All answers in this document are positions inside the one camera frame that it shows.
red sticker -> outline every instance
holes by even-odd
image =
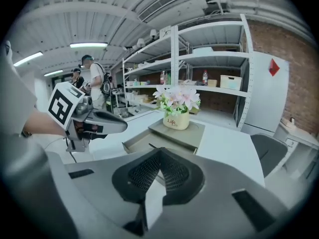
[[[274,59],[272,58],[271,59],[271,62],[270,62],[270,68],[269,68],[269,72],[272,76],[274,76],[278,70],[280,69],[280,67],[276,64],[276,62],[274,61]]]

fluorescent light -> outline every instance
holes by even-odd
[[[87,43],[71,43],[71,48],[82,48],[82,47],[106,47],[108,46],[105,42],[87,42]]]
[[[28,56],[28,57],[23,58],[22,60],[16,62],[16,63],[14,64],[14,66],[22,65],[23,63],[28,62],[29,60],[31,60],[31,59],[33,59],[33,58],[37,58],[37,57],[42,56],[42,55],[43,55],[42,52],[35,53],[35,54],[31,55],[31,56]]]
[[[59,71],[55,71],[55,72],[52,72],[52,73],[45,74],[44,76],[50,76],[50,75],[59,74],[59,73],[62,73],[62,72],[63,72],[63,70],[59,70]]]

flower pot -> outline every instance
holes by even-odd
[[[163,124],[176,130],[184,130],[189,125],[189,112],[178,114],[176,116],[167,116],[167,112],[165,112]]]

black mesh pad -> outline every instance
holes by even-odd
[[[166,187],[163,205],[189,202],[204,184],[204,174],[197,165],[165,148],[121,166],[114,172],[112,183],[124,200],[142,203],[160,170]]]

cap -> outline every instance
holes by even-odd
[[[81,70],[79,68],[75,68],[72,70],[72,72],[79,72],[79,74],[81,73]]]
[[[84,56],[82,57],[82,65],[83,65],[83,61],[84,61],[85,59],[93,60],[93,57],[90,56],[90,55],[84,55]]]

